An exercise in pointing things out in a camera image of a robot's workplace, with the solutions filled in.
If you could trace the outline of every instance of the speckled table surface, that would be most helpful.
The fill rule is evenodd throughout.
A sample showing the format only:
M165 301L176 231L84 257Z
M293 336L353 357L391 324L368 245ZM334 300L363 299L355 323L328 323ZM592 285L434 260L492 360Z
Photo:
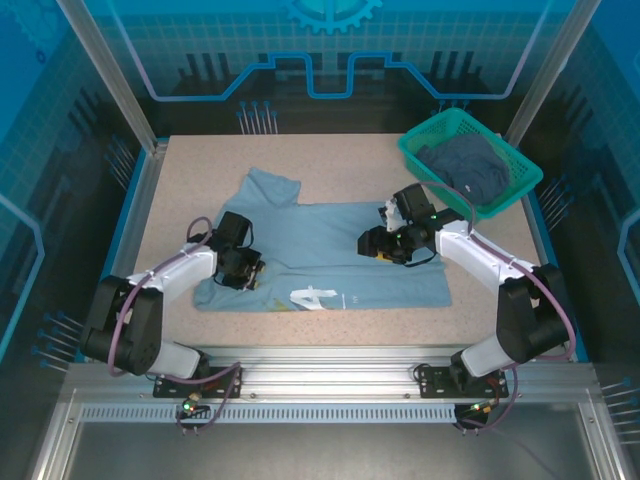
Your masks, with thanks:
M399 135L171 137L136 271L184 243L189 222L213 218L251 167L302 181L300 203L384 201L415 182L396 147ZM434 197L436 206L442 205ZM520 202L478 225L507 251L537 255ZM165 334L189 345L446 345L494 332L496 300L465 270L445 260L452 306L310 312L200 312L185 293L168 308Z

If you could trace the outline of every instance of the black mounting plate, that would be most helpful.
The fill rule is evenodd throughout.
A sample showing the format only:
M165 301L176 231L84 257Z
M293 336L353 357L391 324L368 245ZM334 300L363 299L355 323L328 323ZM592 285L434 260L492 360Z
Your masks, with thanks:
M478 379L478 382L469 386L466 394L461 393L456 387L449 373L449 367L418 365L413 373L420 386L420 398L495 398L496 392L485 381L486 378L494 378L498 381L500 398L509 396L504 372L493 372Z
M209 375L215 375L227 367L209 367ZM240 368L236 377L236 385L231 391L229 398L240 398L240 390L242 389L242 371ZM233 370L223 377L204 385L184 385L175 383L166 378L157 377L153 386L154 398L181 398L185 399L195 391L200 392L202 398L224 398L224 394L229 387L229 382L233 378Z

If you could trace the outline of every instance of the green plastic basket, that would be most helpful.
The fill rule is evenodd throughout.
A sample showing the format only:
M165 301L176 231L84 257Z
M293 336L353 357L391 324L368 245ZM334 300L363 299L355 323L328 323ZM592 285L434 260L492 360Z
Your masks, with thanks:
M537 165L459 108L449 108L412 128L398 140L398 147L405 155L407 168L419 180L444 183L440 177L418 160L415 154L424 145L435 147L446 140L465 133L479 133L484 136L496 154L509 167L509 186L502 195L489 205L476 207L478 220L493 217L505 210L509 205L531 191L542 180L542 170ZM469 206L457 195L437 187L430 188L430 190L448 207L453 208L467 219L471 217Z

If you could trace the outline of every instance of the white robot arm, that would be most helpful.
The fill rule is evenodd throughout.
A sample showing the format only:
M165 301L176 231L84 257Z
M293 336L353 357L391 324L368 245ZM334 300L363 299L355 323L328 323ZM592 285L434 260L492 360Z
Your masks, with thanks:
M122 310L133 296L131 307L125 312L128 321L122 325L115 344L113 366L134 375L167 375L180 379L206 375L208 365L202 352L165 338L164 313L169 303L206 278L222 276L221 280L216 279L222 286L252 290L264 263L261 254L250 248L251 244L242 246L248 232L253 243L251 222L226 212L208 240L204 234L194 235L178 255L155 271L127 278L104 278L89 310L80 351L88 357L108 361Z
M396 193L379 211L386 225L366 231L358 253L413 267L428 261L411 263L413 252L426 247L460 265L497 297L496 333L452 357L452 376L462 392L474 379L525 363L568 340L558 312L522 271L530 272L567 311L564 281L555 266L517 259L470 231L455 211L436 212L419 184Z

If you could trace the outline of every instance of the vertical pole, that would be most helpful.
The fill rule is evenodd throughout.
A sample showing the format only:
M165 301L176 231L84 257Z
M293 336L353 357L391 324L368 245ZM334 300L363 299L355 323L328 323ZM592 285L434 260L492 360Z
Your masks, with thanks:
M98 25L82 0L57 0L136 138L151 155L158 143Z
M511 145L522 141L598 5L600 0L577 0L507 130L505 140Z

